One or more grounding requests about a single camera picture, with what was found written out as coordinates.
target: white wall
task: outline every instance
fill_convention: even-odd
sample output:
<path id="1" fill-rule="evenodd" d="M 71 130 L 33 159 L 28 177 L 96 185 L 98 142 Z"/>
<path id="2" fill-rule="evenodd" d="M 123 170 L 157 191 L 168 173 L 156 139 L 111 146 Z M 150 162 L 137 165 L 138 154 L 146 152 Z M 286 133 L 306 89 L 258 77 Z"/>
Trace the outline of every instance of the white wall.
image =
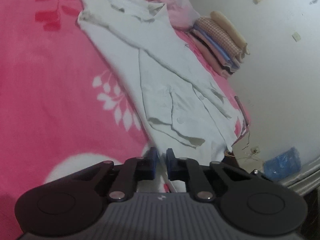
<path id="1" fill-rule="evenodd" d="M 320 154 L 320 0 L 190 0 L 201 15 L 223 12 L 246 38 L 251 55 L 230 84 L 251 114 L 236 155 L 259 145 L 268 160 L 290 147 L 303 163 Z M 301 41 L 292 34 L 297 31 Z"/>

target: pink bedsheet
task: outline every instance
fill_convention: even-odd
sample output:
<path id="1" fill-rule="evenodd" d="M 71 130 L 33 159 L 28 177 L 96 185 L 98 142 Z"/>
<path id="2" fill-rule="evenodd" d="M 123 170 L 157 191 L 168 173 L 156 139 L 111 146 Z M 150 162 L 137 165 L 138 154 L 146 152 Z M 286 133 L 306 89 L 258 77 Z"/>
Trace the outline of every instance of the pink bedsheet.
<path id="1" fill-rule="evenodd" d="M 76 25 L 80 0 L 0 0 L 0 239 L 20 228 L 25 191 L 105 159 L 141 156 L 148 138 L 132 103 Z M 235 108 L 235 93 L 200 62 Z M 239 136 L 243 123 L 238 122 Z"/>

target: wall outlet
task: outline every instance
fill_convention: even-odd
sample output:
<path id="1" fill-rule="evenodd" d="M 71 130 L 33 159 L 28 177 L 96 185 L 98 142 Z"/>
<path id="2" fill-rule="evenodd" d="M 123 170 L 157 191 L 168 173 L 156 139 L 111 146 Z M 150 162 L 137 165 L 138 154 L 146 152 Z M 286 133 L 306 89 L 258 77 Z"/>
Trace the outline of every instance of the wall outlet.
<path id="1" fill-rule="evenodd" d="M 252 147 L 252 148 L 251 148 L 251 155 L 252 155 L 252 156 L 253 156 L 253 155 L 256 155 L 256 154 L 258 154 L 258 153 L 260 153 L 259 146 L 255 146 L 255 147 Z"/>

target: white leaf print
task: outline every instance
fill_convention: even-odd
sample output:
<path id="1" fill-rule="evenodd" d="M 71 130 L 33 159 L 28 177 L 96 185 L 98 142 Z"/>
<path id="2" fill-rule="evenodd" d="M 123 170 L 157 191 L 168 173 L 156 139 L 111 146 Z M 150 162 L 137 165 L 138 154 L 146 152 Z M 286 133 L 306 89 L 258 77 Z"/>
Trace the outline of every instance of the white leaf print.
<path id="1" fill-rule="evenodd" d="M 113 109 L 116 104 L 117 101 L 113 101 L 112 98 L 104 93 L 100 93 L 97 96 L 97 100 L 99 101 L 105 101 L 104 105 L 103 105 L 103 109 L 104 110 L 111 110 Z"/>
<path id="2" fill-rule="evenodd" d="M 134 125 L 136 126 L 136 128 L 137 128 L 138 130 L 141 130 L 141 120 L 140 120 L 140 117 L 137 116 L 137 113 L 136 113 L 136 112 L 134 112 L 134 113 L 132 114 L 132 117 L 133 117 L 133 122 L 134 122 Z"/>
<path id="3" fill-rule="evenodd" d="M 98 96 L 97 96 L 97 100 L 99 100 L 99 101 L 106 101 L 108 97 L 109 97 L 109 96 L 107 96 L 105 93 L 100 93 L 100 94 L 98 94 Z"/>
<path id="4" fill-rule="evenodd" d="M 113 101 L 112 98 L 108 98 L 103 105 L 104 110 L 111 110 L 116 106 L 117 102 Z"/>
<path id="5" fill-rule="evenodd" d="M 100 76 L 96 76 L 96 77 L 93 79 L 92 86 L 93 86 L 94 88 L 97 88 L 97 87 L 99 87 L 99 86 L 101 86 L 101 85 L 102 85 L 102 81 L 101 81 Z"/>
<path id="6" fill-rule="evenodd" d="M 104 83 L 104 84 L 103 84 L 103 90 L 104 90 L 106 93 L 110 93 L 111 87 L 110 87 L 109 83 Z"/>
<path id="7" fill-rule="evenodd" d="M 114 92 L 117 96 L 120 95 L 121 88 L 119 87 L 118 84 L 116 84 L 115 87 L 113 88 L 113 92 Z"/>
<path id="8" fill-rule="evenodd" d="M 126 131 L 128 131 L 132 125 L 132 115 L 128 108 L 124 111 L 124 115 L 122 119 L 123 119 L 124 128 Z"/>
<path id="9" fill-rule="evenodd" d="M 119 122 L 121 120 L 121 117 L 122 117 L 122 113 L 121 113 L 121 109 L 119 107 L 119 105 L 116 107 L 116 110 L 115 110 L 115 120 L 116 120 L 116 124 L 119 125 Z"/>

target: blue fabric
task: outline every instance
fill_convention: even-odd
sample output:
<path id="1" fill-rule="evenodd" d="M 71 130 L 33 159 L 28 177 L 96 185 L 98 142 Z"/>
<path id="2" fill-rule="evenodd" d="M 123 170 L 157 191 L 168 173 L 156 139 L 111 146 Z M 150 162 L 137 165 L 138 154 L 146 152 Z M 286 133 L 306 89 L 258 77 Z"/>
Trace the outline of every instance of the blue fabric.
<path id="1" fill-rule="evenodd" d="M 267 178 L 278 181 L 301 169 L 299 152 L 295 147 L 281 155 L 266 161 L 263 170 Z"/>
<path id="2" fill-rule="evenodd" d="M 228 56 L 228 54 L 226 53 L 226 51 L 220 47 L 220 45 L 218 43 L 216 43 L 204 30 L 202 30 L 198 25 L 194 25 L 193 28 L 197 31 L 199 31 L 209 42 L 212 46 L 214 46 L 217 51 L 222 55 L 222 57 L 224 58 L 224 60 L 231 64 L 232 68 L 235 69 L 239 69 L 239 67 L 230 59 L 230 57 Z"/>

